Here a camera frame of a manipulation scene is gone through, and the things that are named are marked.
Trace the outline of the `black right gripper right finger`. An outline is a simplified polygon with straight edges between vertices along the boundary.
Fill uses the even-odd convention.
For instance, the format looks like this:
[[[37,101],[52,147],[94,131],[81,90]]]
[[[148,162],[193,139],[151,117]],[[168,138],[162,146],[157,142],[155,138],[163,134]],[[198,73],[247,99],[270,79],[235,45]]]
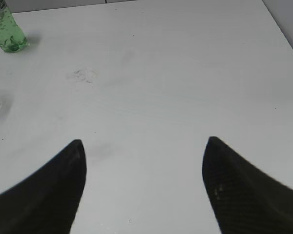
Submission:
[[[293,234],[293,189],[215,136],[204,151],[202,177],[221,233]]]

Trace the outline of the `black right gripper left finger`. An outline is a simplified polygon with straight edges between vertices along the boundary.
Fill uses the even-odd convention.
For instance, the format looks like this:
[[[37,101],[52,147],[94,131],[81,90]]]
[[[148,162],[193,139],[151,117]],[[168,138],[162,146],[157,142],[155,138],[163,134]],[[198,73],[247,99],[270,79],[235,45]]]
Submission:
[[[86,182],[83,143],[75,139],[45,165],[0,194],[0,234],[68,234]]]

